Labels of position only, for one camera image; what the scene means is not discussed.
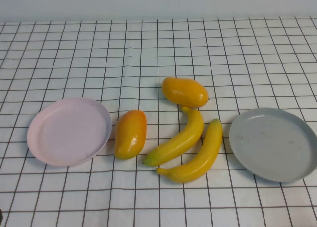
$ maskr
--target pink plate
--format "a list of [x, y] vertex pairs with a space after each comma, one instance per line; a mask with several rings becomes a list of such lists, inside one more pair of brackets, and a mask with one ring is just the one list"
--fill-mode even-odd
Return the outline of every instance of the pink plate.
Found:
[[93, 157], [112, 130], [108, 110], [88, 98], [70, 98], [43, 109], [30, 124], [27, 143], [44, 163], [73, 166]]

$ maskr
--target white wall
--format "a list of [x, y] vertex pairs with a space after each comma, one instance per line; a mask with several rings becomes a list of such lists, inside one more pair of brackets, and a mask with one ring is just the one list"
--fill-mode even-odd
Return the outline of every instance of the white wall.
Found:
[[316, 15], [316, 0], [0, 0], [0, 21]]

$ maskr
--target orange mango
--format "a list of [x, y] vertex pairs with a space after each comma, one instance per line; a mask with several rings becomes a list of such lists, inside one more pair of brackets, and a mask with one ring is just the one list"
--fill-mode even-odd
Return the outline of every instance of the orange mango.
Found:
[[114, 155], [119, 159], [130, 159], [142, 150], [147, 133], [147, 119], [143, 111], [125, 113], [115, 127]]
[[186, 107], [202, 107], [209, 100], [208, 91], [192, 79], [167, 77], [162, 90], [171, 102]]

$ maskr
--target toy banana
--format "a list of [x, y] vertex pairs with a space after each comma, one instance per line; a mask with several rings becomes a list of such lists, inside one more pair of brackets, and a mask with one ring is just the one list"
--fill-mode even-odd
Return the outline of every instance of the toy banana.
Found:
[[151, 150], [143, 163], [156, 166], [170, 161], [189, 150], [200, 138], [204, 130], [203, 116], [198, 110], [182, 107], [188, 115], [188, 123], [175, 137]]
[[156, 168], [156, 172], [166, 175], [176, 183], [194, 181], [211, 168], [219, 153], [221, 141], [222, 125], [218, 119], [214, 119], [208, 127], [201, 150], [190, 162], [170, 169]]

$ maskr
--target plastic fruit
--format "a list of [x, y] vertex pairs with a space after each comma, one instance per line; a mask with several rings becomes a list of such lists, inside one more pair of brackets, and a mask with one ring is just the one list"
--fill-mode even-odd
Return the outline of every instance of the plastic fruit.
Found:
[[167, 77], [162, 90], [167, 99], [182, 106], [202, 107], [209, 100], [207, 90], [192, 79]]
[[143, 111], [125, 113], [115, 127], [114, 155], [119, 159], [130, 159], [142, 150], [147, 133], [147, 119]]
[[188, 163], [170, 169], [156, 168], [160, 175], [166, 175], [176, 183], [187, 183], [205, 175], [217, 158], [222, 141], [222, 125], [214, 119], [207, 130], [205, 141], [199, 153]]
[[186, 127], [167, 142], [151, 150], [143, 160], [143, 163], [156, 166], [170, 161], [189, 150], [200, 138], [204, 130], [203, 116], [199, 110], [188, 107], [182, 108], [188, 115]]

